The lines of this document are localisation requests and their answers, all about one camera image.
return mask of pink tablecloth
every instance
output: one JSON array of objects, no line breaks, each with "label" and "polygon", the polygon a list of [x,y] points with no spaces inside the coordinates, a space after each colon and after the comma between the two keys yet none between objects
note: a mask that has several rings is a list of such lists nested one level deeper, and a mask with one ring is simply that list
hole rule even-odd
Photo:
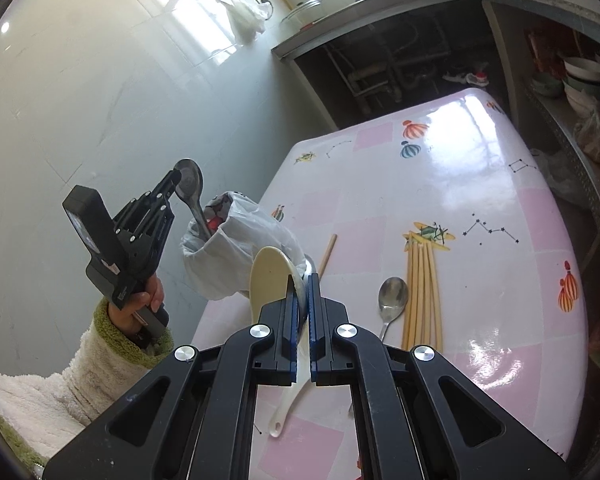
[{"label": "pink tablecloth", "polygon": [[[566,456],[587,365],[580,275],[550,190],[487,93],[470,89],[300,142],[260,205],[316,262],[338,234],[322,294],[377,333],[378,288],[406,273],[403,235],[418,224],[448,229],[449,250],[435,256],[445,357]],[[211,301],[193,343],[222,344],[248,324],[245,298]],[[390,326],[386,344],[400,345],[402,326]],[[254,430],[250,478],[357,478],[349,389],[308,387],[275,439],[266,428],[280,394],[258,390],[263,434]]]}]

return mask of hot air balloon print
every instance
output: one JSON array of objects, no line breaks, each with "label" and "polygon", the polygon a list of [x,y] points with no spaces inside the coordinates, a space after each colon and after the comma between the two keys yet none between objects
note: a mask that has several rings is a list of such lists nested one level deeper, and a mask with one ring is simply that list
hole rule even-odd
[{"label": "hot air balloon print", "polygon": [[560,289],[560,294],[558,294],[558,306],[563,312],[571,312],[571,309],[573,308],[573,300],[567,295],[566,291],[564,290],[564,280],[562,279],[560,280],[560,286],[562,288]]},{"label": "hot air balloon print", "polygon": [[282,219],[285,217],[284,212],[285,207],[283,205],[278,204],[278,207],[275,209],[271,216],[275,218],[278,222],[282,222]]},{"label": "hot air balloon print", "polygon": [[404,126],[402,136],[405,139],[419,139],[420,137],[424,137],[424,134],[429,129],[426,124],[414,123],[413,121],[404,121],[402,126]]},{"label": "hot air balloon print", "polygon": [[400,152],[400,156],[403,158],[411,158],[412,156],[416,156],[420,153],[420,146],[417,144],[410,144],[408,141],[402,141],[402,151]]},{"label": "hot air balloon print", "polygon": [[580,297],[578,283],[576,283],[576,279],[571,273],[571,266],[567,261],[564,263],[564,268],[567,271],[567,275],[564,277],[564,291],[572,300],[577,300]]},{"label": "hot air balloon print", "polygon": [[499,114],[504,114],[504,112],[501,110],[501,108],[494,101],[487,101],[487,108],[496,110]]}]

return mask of wooden chopstick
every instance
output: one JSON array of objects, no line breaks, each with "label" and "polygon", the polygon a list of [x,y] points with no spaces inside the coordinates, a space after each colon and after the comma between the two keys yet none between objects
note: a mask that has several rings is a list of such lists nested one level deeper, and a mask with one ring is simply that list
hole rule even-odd
[{"label": "wooden chopstick", "polygon": [[409,316],[409,337],[407,339],[407,348],[410,350],[416,341],[416,320],[418,319],[418,248],[416,242],[411,238],[409,245],[409,260],[411,262],[411,288],[410,288],[410,307]]},{"label": "wooden chopstick", "polygon": [[433,257],[433,249],[429,244],[427,246],[429,251],[429,263],[431,266],[431,288],[433,292],[433,319],[434,329],[436,332],[436,345],[435,349],[442,353],[442,316],[440,314],[440,292],[438,290],[438,271],[436,270],[436,261]]},{"label": "wooden chopstick", "polygon": [[409,327],[411,326],[411,317],[413,315],[413,242],[411,237],[408,238],[409,247],[407,248],[407,290],[409,291],[409,299],[407,300],[407,311],[404,316],[404,325],[402,327],[402,349],[409,350]]},{"label": "wooden chopstick", "polygon": [[324,269],[326,269],[327,263],[329,263],[329,258],[331,257],[331,251],[333,251],[333,246],[336,243],[337,238],[338,238],[337,234],[331,235],[331,238],[329,240],[327,248],[324,251],[324,254],[322,256],[322,261],[320,262],[320,267],[318,267],[318,278],[321,278],[322,275],[324,274]]},{"label": "wooden chopstick", "polygon": [[431,267],[429,259],[429,247],[430,241],[426,241],[422,252],[423,258],[423,271],[424,271],[424,334],[422,336],[422,344],[431,345]]},{"label": "wooden chopstick", "polygon": [[422,325],[424,320],[424,250],[418,244],[418,306],[416,309],[416,337],[414,345],[422,344]]}]

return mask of white fleece jacket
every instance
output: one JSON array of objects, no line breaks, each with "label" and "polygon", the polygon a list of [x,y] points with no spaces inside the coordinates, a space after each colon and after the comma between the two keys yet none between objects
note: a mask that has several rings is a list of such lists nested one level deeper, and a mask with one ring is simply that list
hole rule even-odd
[{"label": "white fleece jacket", "polygon": [[[141,351],[112,325],[106,305],[106,300],[98,304],[90,328],[80,339],[80,348],[61,373],[46,378],[0,374],[0,430],[30,467],[32,461],[22,456],[22,448],[28,446],[45,465],[173,349],[166,331],[159,341]],[[13,432],[4,431],[5,423],[25,446],[12,445],[13,438],[7,433]]]}]

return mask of floor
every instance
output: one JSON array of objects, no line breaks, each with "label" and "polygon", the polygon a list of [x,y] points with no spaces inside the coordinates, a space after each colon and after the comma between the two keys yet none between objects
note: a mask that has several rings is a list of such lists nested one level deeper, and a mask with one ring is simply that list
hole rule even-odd
[{"label": "floor", "polygon": [[[62,210],[75,184],[110,213],[194,158],[203,201],[259,200],[299,140],[326,122],[267,31],[242,45],[217,0],[14,0],[0,23],[0,371],[61,370],[99,294]],[[158,273],[170,327],[189,342],[206,301],[189,287],[176,215]]]}]

